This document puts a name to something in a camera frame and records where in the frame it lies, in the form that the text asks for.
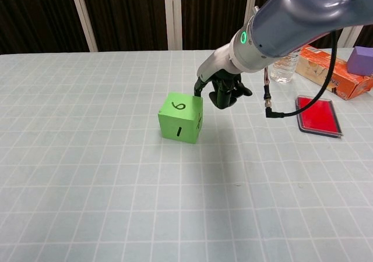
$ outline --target grid pattern tablecloth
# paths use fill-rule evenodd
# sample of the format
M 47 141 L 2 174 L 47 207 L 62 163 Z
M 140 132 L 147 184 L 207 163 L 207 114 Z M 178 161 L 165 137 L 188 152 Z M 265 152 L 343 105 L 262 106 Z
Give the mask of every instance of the grid pattern tablecloth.
M 0 56 L 0 261 L 373 261 L 372 94 L 325 94 L 333 139 L 265 119 L 262 72 L 243 75 L 232 108 L 203 92 L 196 145 L 162 139 L 209 54 Z M 318 89 L 272 83 L 273 108 Z

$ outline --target purple cube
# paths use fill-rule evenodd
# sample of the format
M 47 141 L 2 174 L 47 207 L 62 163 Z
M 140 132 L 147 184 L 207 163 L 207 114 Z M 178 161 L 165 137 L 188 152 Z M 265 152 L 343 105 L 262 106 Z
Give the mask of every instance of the purple cube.
M 373 76 L 373 48 L 355 47 L 347 61 L 347 71 L 361 76 Z

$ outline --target black cable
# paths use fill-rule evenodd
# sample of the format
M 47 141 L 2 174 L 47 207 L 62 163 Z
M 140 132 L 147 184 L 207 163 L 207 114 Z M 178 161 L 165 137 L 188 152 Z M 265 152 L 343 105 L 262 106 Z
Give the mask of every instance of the black cable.
M 306 106 L 304 106 L 303 108 L 300 108 L 300 109 L 298 109 L 294 112 L 287 112 L 287 113 L 272 112 L 271 107 L 267 107 L 266 108 L 266 117 L 267 118 L 285 118 L 285 117 L 289 117 L 289 116 L 298 115 L 301 112 L 304 112 L 306 109 L 308 109 L 312 105 L 314 105 L 320 99 L 320 97 L 322 96 L 322 94 L 324 93 L 326 88 L 328 87 L 328 84 L 330 83 L 330 80 L 332 79 L 334 66 L 335 66 L 336 58 L 337 58 L 337 32 L 333 31 L 333 32 L 330 33 L 330 35 L 332 36 L 332 56 L 330 58 L 330 65 L 329 65 L 328 74 L 326 75 L 324 84 L 322 85 L 319 93 Z

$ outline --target green die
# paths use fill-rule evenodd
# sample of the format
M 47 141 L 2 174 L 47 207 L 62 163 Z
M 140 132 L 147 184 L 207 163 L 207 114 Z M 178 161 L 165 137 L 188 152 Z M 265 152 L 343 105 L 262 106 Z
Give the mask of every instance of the green die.
M 162 136 L 195 144 L 202 126 L 201 97 L 170 93 L 158 113 Z

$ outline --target green led ring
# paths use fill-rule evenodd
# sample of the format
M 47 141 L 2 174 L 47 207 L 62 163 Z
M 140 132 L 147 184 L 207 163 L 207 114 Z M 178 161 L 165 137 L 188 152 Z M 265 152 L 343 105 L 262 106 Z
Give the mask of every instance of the green led ring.
M 245 44 L 246 43 L 246 39 L 247 39 L 246 31 L 243 31 L 242 34 L 241 34 L 241 43 Z

